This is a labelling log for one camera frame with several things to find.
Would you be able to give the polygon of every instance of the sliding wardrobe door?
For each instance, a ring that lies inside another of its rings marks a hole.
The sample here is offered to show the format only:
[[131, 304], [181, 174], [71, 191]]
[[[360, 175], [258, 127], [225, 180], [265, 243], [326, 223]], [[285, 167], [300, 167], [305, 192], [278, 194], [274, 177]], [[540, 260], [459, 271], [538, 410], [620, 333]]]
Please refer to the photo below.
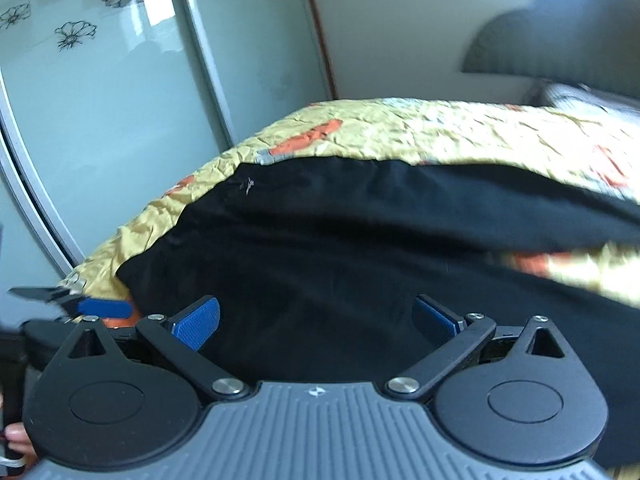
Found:
[[4, 134], [76, 261], [228, 148], [179, 0], [0, 0], [0, 73]]
[[193, 0], [191, 10], [233, 143], [329, 99], [308, 0]]

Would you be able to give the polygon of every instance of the yellow floral bedspread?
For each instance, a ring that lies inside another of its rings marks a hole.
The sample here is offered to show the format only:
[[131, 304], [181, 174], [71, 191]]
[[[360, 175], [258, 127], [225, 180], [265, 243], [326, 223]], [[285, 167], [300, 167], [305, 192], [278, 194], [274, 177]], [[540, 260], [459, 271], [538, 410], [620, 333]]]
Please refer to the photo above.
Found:
[[[115, 277], [118, 267], [151, 246], [175, 225], [187, 204], [231, 176], [241, 162], [274, 164], [292, 156], [339, 155], [409, 164], [511, 164], [638, 202], [639, 142], [640, 129], [632, 124], [553, 108], [399, 98], [313, 104], [268, 126], [153, 200], [80, 264], [73, 279], [86, 280], [84, 291], [91, 296], [127, 298], [127, 289]], [[640, 248], [607, 244], [571, 254], [508, 254], [503, 261], [640, 307]], [[640, 465], [611, 473], [637, 480]]]

